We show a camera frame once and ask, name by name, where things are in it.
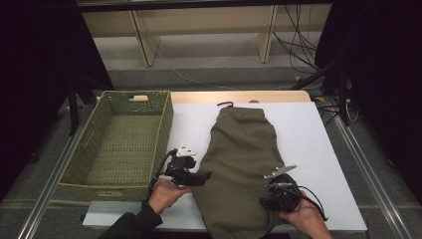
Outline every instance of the metal frame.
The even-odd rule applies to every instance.
[[[43,10],[80,12],[111,12],[133,10],[159,10],[159,9],[185,9],[185,8],[214,8],[214,7],[247,7],[268,5],[296,5],[296,4],[321,4],[332,3],[335,0],[165,0],[165,1],[140,1],[123,3],[78,3],[71,4],[46,4]]]
[[[38,225],[40,224],[41,219],[43,218],[43,215],[47,210],[49,201],[57,188],[60,176],[62,175],[62,172],[68,163],[69,156],[75,148],[76,142],[79,139],[83,125],[87,123],[88,118],[91,115],[93,109],[94,106],[92,105],[87,105],[83,108],[81,113],[82,124],[76,129],[75,133],[69,137],[68,142],[66,143],[65,148],[63,149],[62,154],[60,155],[52,171],[52,174],[50,175],[46,185],[43,188],[43,191],[38,197],[31,212],[27,216],[21,228],[21,231],[19,232],[18,238],[32,238],[35,232],[37,231]]]
[[[335,106],[335,101],[332,98],[328,98],[327,102],[330,106]],[[403,217],[370,165],[350,127],[346,126],[339,117],[335,117],[334,120],[394,235],[396,238],[411,239],[412,236],[404,223]]]

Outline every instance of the wicker basket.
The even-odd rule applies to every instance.
[[[59,186],[82,201],[144,199],[172,119],[170,92],[104,92]]]

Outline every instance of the gray floor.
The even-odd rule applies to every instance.
[[[289,34],[281,36],[292,39]],[[316,42],[318,33],[311,33],[310,37]],[[163,37],[160,55],[151,68],[143,66],[135,39],[96,39],[96,43],[117,90],[282,90],[292,86],[295,77],[308,76],[292,68],[289,55],[276,41],[272,43],[270,62],[262,64],[253,34]],[[320,81],[308,86],[311,95],[318,95],[319,84]],[[53,123],[39,149],[40,160],[27,164],[0,204],[1,238],[17,237],[65,147],[70,131],[66,106],[64,103],[59,112],[61,118]],[[324,113],[321,120],[327,122],[329,118],[330,114]],[[394,167],[385,163],[386,155],[370,125],[363,118],[352,122],[350,128],[411,235],[422,238],[422,207]],[[368,227],[367,234],[333,233],[333,237],[396,238],[336,123],[331,121],[326,131]],[[56,190],[35,238],[96,238],[100,234],[82,226],[81,216],[87,212],[87,203],[69,198],[66,192]],[[292,233],[291,238],[304,237]]]

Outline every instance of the white tabletop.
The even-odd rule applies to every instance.
[[[300,186],[309,188],[322,203],[326,225],[330,231],[362,232],[365,223],[344,178],[329,138],[314,103],[235,104],[235,107],[264,109],[267,120],[275,127],[278,147],[286,165],[298,167],[289,175]],[[210,142],[210,130],[221,107],[215,104],[174,104],[173,125],[168,150],[184,143],[195,150],[200,166]],[[124,212],[139,211],[139,203],[93,202],[85,226],[111,226]],[[205,231],[201,214],[191,194],[186,194],[161,214],[162,230]],[[277,226],[274,231],[295,230],[290,225]]]

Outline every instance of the hand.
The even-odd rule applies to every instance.
[[[148,203],[156,214],[160,214],[165,208],[176,202],[183,194],[191,192],[195,188],[193,186],[177,186],[169,180],[158,179],[155,182]]]
[[[295,211],[280,211],[279,216],[290,222],[296,229],[312,238],[331,238],[317,208],[304,199],[301,200]]]

